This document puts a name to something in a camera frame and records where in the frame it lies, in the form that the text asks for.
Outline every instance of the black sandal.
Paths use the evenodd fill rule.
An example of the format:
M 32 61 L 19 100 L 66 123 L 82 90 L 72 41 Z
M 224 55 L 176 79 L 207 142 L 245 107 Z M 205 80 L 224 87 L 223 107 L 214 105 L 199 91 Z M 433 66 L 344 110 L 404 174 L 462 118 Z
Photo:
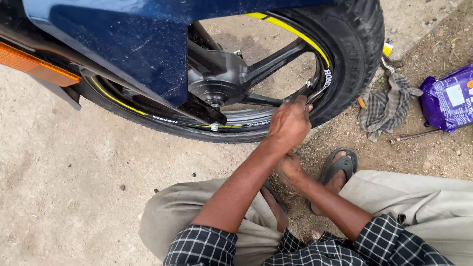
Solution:
M 269 190 L 269 192 L 272 194 L 272 196 L 274 197 L 276 202 L 281 207 L 282 211 L 286 215 L 288 215 L 288 208 L 287 208 L 286 204 L 284 203 L 284 200 L 279 196 L 279 194 L 276 191 L 274 191 L 274 188 L 272 187 L 271 182 L 269 181 L 269 178 L 266 179 L 266 181 L 263 184 L 263 187 L 265 187 Z
M 347 153 L 346 156 L 343 156 L 339 158 L 336 162 L 334 162 L 332 165 L 330 164 L 332 160 L 335 158 L 335 155 L 337 153 L 344 151 Z M 319 182 L 322 185 L 326 185 L 330 179 L 333 178 L 333 176 L 340 170 L 343 170 L 345 172 L 345 176 L 347 178 L 347 182 L 350 179 L 351 176 L 353 176 L 354 173 L 356 173 L 358 168 L 358 156 L 355 154 L 354 151 L 348 149 L 348 148 L 340 148 L 334 150 L 330 156 L 327 158 L 327 161 L 325 161 L 324 167 L 322 168 L 322 173 L 320 174 Z M 317 215 L 313 210 L 312 210 L 312 204 L 311 202 L 306 199 L 306 205 L 309 208 L 309 211 L 313 215 Z

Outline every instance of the hand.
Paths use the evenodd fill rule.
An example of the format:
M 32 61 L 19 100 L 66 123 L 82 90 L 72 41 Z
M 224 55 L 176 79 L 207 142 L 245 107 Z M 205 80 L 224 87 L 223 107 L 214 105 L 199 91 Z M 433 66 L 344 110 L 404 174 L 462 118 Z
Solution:
M 283 184 L 299 194 L 301 194 L 300 186 L 305 180 L 310 179 L 300 165 L 299 156 L 293 151 L 289 151 L 279 160 L 276 172 Z
M 313 106 L 306 102 L 307 96 L 299 95 L 296 100 L 283 103 L 272 114 L 267 138 L 275 141 L 284 152 L 301 144 L 312 128 L 309 112 Z

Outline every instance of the wheel hub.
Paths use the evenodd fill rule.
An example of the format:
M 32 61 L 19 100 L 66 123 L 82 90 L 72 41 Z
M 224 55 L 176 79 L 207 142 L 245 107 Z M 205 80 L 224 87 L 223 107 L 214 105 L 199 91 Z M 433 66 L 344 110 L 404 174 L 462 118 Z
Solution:
M 216 55 L 225 60 L 226 71 L 214 74 L 191 68 L 187 75 L 188 90 L 210 105 L 224 106 L 240 102 L 247 93 L 241 74 L 248 65 L 238 55 L 223 51 L 210 52 L 218 53 Z

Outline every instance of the beige trousers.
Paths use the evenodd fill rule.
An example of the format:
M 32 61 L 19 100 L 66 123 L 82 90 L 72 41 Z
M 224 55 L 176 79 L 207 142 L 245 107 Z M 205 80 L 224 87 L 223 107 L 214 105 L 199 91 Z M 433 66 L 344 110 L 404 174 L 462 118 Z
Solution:
M 139 235 L 164 260 L 171 242 L 196 216 L 225 179 L 181 183 L 154 195 L 141 217 Z M 340 195 L 375 215 L 404 213 L 407 230 L 418 235 L 457 266 L 473 262 L 473 182 L 362 170 Z M 235 265 L 258 266 L 277 251 L 281 233 L 258 193 L 245 215 L 236 243 Z

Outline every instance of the motorcycle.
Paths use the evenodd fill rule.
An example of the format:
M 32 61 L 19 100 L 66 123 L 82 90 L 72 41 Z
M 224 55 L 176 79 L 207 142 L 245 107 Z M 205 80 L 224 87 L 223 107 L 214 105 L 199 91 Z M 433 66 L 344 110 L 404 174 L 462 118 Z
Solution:
M 248 64 L 200 22 L 232 15 L 297 38 Z M 76 110 L 84 97 L 154 130 L 223 143 L 262 140 L 274 110 L 298 95 L 314 105 L 313 127 L 331 120 L 371 82 L 384 43 L 379 0 L 0 0 L 0 20 L 0 63 Z M 314 74 L 300 89 L 282 99 L 250 91 L 305 53 Z

